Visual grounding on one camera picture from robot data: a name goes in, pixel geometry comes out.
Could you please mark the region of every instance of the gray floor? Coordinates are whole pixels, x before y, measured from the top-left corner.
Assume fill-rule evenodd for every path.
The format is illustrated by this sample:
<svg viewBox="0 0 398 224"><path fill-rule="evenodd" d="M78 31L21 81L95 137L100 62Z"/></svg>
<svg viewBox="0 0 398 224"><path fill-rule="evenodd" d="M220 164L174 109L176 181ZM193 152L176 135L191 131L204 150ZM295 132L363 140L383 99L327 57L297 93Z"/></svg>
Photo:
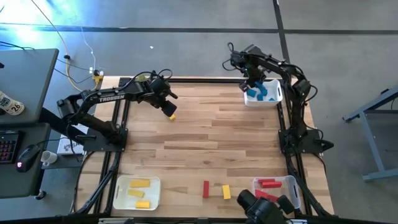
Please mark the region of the gray floor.
<svg viewBox="0 0 398 224"><path fill-rule="evenodd" d="M120 0L37 1L57 25L93 27L178 27L275 29L271 0ZM394 30L398 29L396 1L390 0L279 0L286 29ZM6 5L0 22L47 24L30 1L13 15L18 5ZM93 66L90 50L80 32L62 32L76 65ZM237 50L257 44L282 58L278 34L237 33L138 33L86 32L94 49L97 67L105 75L133 75L143 70L171 68L176 76L234 76L220 63L228 58L226 43ZM325 153L328 184L335 213L345 218L397 223L398 177L365 183L362 174L376 171L368 143L358 121L345 124L341 117L398 84L396 58L398 35L299 35L286 36L290 60L302 67L319 88L311 109L315 124L335 147ZM0 31L0 40L35 48L63 45L54 32ZM57 68L65 70L57 63ZM87 71L73 68L77 80ZM91 81L80 84L92 88ZM45 107L57 112L55 102L76 91L67 79L53 74ZM387 158L396 163L398 153ZM77 169L46 171L43 189L49 196L0 200L0 220L66 214L72 200ZM19 207L18 212L9 212Z"/></svg>

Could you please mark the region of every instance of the white tray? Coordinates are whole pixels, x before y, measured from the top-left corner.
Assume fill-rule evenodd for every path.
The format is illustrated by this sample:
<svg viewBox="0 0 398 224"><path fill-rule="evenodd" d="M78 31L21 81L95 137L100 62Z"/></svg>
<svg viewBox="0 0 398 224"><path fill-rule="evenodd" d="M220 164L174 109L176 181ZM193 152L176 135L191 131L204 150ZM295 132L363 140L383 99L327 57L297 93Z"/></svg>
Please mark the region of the white tray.
<svg viewBox="0 0 398 224"><path fill-rule="evenodd" d="M248 96L246 92L244 92L244 104L246 106L263 106L263 107L270 107L270 106L275 106L279 102L283 100L283 95L282 91L280 89L280 82L278 80L273 80L270 82L263 82L262 85L267 89L268 93L267 96L264 97L264 101L258 101L257 100L257 95L255 97ZM257 92L257 94L260 93L260 90L258 88L253 88Z"/></svg>
<svg viewBox="0 0 398 224"><path fill-rule="evenodd" d="M263 189L260 184L258 184L258 180L260 179L275 179L275 181L282 182L282 187L274 189ZM299 197L299 186L296 183L296 179L291 175L287 175L285 177L255 177L252 184L253 194L255 193L256 189L276 197L286 195L290 202L292 202L294 208L300 208L301 206L301 201Z"/></svg>
<svg viewBox="0 0 398 224"><path fill-rule="evenodd" d="M131 180L149 179L150 187L130 188ZM129 189L141 190L145 192L143 198L127 194ZM150 208L136 208L139 200L150 201ZM118 210L155 210L160 203L160 179L158 177L136 177L131 175L121 175L116 182L116 190L113 199L113 207Z"/></svg>

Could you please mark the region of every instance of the wooden table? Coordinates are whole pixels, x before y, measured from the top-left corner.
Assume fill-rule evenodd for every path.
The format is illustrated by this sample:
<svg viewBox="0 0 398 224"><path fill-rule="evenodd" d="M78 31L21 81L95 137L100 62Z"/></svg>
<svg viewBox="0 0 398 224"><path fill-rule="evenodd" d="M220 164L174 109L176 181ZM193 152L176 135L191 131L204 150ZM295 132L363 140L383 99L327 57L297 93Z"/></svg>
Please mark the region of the wooden table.
<svg viewBox="0 0 398 224"><path fill-rule="evenodd" d="M102 88L117 86L119 78L105 77ZM240 191L251 189L254 177L287 175L285 158L279 152L276 107L246 107L237 84L171 86L178 95L177 100L170 100L178 106L174 122L145 102L132 103L129 137L119 166L119 175L159 177L160 205L151 212L113 209L112 216L244 218L236 202ZM97 105L95 116L111 120L113 108L114 103ZM313 125L309 106L305 122ZM78 208L98 185L103 157L103 152L96 152L83 169ZM333 213L322 163L311 154L302 157L309 189L326 211ZM204 180L210 181L209 198L202 198ZM231 187L232 199L223 199L223 184ZM102 207L107 198L105 189Z"/></svg>

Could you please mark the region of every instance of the yellow block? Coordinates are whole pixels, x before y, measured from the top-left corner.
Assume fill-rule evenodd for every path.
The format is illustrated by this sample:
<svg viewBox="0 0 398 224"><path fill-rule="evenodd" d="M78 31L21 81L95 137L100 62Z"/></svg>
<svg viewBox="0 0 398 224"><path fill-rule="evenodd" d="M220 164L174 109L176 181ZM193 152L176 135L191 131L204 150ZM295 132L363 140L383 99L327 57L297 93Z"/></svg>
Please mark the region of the yellow block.
<svg viewBox="0 0 398 224"><path fill-rule="evenodd" d="M174 120L175 120L175 115L173 114L171 117L169 117L169 119L170 119L171 121L174 121Z"/></svg>
<svg viewBox="0 0 398 224"><path fill-rule="evenodd" d="M231 199L231 191L229 190L229 185L223 185L224 199Z"/></svg>
<svg viewBox="0 0 398 224"><path fill-rule="evenodd" d="M150 201L137 201L136 208L150 208Z"/></svg>
<svg viewBox="0 0 398 224"><path fill-rule="evenodd" d="M149 187L150 180L132 180L130 181L130 187Z"/></svg>
<svg viewBox="0 0 398 224"><path fill-rule="evenodd" d="M136 196L136 197L143 198L145 193L140 191L140 190L132 190L132 189L130 189L130 190L127 191L127 194L131 195L131 196Z"/></svg>

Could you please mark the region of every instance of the white cup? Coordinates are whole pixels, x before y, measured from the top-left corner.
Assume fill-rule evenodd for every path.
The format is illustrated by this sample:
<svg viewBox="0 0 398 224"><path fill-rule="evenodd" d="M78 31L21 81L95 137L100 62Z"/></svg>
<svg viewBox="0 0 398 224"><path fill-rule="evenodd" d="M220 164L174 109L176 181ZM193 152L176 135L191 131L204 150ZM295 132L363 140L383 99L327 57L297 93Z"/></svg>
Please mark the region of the white cup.
<svg viewBox="0 0 398 224"><path fill-rule="evenodd" d="M40 161L43 162L43 166L48 166L57 160L57 155L54 152L44 151Z"/></svg>

